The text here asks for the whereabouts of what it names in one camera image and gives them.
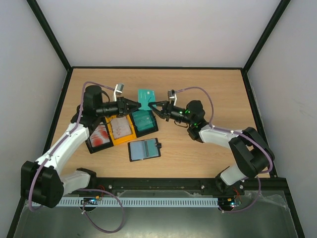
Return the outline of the teal credit card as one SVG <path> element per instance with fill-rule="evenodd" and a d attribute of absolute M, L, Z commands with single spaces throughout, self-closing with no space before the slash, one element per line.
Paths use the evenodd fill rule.
<path fill-rule="evenodd" d="M 139 89 L 138 90 L 138 102 L 141 104 L 140 110 L 150 111 L 149 103 L 155 102 L 155 92 L 149 89 Z"/>
<path fill-rule="evenodd" d="M 146 159 L 160 157 L 160 149 L 157 146 L 156 138 L 145 140 L 144 147 Z"/>

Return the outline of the black card holder wallet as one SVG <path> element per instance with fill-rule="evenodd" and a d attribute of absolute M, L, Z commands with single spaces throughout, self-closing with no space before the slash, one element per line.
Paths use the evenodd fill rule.
<path fill-rule="evenodd" d="M 130 162 L 147 160 L 145 158 L 145 147 L 144 147 L 145 140 L 133 141 L 128 143 L 128 153 L 129 153 Z M 158 141 L 158 139 L 157 139 L 157 146 L 161 150 L 162 144 Z"/>

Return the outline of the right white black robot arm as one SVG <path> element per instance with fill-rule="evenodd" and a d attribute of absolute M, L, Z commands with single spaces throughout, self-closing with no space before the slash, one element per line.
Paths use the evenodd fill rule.
<path fill-rule="evenodd" d="M 268 171 L 272 169 L 274 154 L 254 128 L 229 130 L 211 125 L 204 118 L 205 111 L 201 101 L 192 100 L 186 108 L 177 107 L 170 101 L 150 102 L 148 106 L 161 119 L 187 124 L 187 132 L 192 140 L 231 150 L 235 164 L 215 177 L 215 186 L 219 193 L 227 194 L 236 182 L 255 178 L 265 168 Z"/>

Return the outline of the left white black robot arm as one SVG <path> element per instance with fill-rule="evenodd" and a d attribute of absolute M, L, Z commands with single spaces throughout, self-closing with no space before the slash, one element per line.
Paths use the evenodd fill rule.
<path fill-rule="evenodd" d="M 106 86 L 91 81 L 82 87 L 81 101 L 60 139 L 34 162 L 27 161 L 21 167 L 21 195 L 28 200 L 30 211 L 33 203 L 54 208 L 61 198 L 89 186 L 92 171 L 80 169 L 62 176 L 67 161 L 93 134 L 103 119 L 122 118 L 141 107 L 139 102 L 121 96 L 123 84 L 112 89 L 113 100 L 104 102 Z"/>

